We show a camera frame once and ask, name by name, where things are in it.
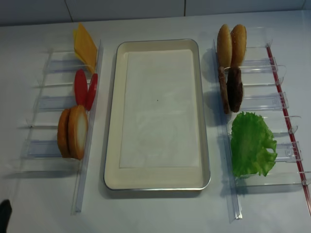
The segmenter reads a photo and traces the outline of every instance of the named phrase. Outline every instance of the lettuce leaf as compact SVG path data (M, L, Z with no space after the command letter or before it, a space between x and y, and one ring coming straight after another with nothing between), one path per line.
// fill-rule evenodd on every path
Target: lettuce leaf
M248 174L266 176L273 168L276 141L262 116L240 113L232 123L232 170L235 177Z

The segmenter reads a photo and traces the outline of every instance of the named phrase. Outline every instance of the metal tray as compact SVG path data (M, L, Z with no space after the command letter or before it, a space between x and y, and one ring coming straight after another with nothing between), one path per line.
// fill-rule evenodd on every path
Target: metal tray
M197 43L122 43L116 58L106 186L202 190L209 181Z

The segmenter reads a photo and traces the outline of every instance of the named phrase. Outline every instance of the yellow cheese slice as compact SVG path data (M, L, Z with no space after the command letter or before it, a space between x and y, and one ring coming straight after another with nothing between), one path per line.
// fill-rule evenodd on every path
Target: yellow cheese slice
M74 51L77 57L88 66L92 74L95 73L97 48L92 37L81 23L79 23L78 30L73 32L73 36Z

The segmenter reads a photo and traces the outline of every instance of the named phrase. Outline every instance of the white tabletop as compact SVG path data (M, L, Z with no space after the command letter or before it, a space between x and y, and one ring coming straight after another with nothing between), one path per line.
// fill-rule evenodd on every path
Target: white tabletop
M222 162L213 120L207 125L211 182L196 197L134 197L107 190L103 183L107 140L108 96L112 90L117 47L124 41L194 39L199 45L201 67L206 76L214 76L208 49L220 26L273 28L272 53L278 64L286 65L282 85L289 102L290 115L302 116L296 139L300 142L305 170L311 170L309 136L310 108L306 98L311 87L311 13L308 11L269 12L179 17L143 20L87 22L85 27L101 39L104 57L99 83L95 124L86 177L83 209L71 216L75 176L22 177L6 175L0 180L0 198L13 200L9 232L308 232L311 218L302 189L252 193L241 196L242 220L229 223L223 194ZM0 147L1 156L20 155L28 130L25 115L31 109L38 90L34 70L44 65L46 41L51 34L66 34L75 23L0 28ZM203 93L211 90L202 76ZM205 106L208 119L214 118Z

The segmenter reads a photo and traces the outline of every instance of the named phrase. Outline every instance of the red tomato slice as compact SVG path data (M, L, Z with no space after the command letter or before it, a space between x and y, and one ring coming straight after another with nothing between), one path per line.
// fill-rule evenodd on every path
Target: red tomato slice
M82 69L76 72L74 78L74 94L76 97L77 105L86 106L86 96L87 96L87 81L86 75Z
M93 74L92 79L91 79L91 83L89 84L88 93L86 96L86 109L88 111L91 110L94 99L95 99L97 82L98 82L98 75Z

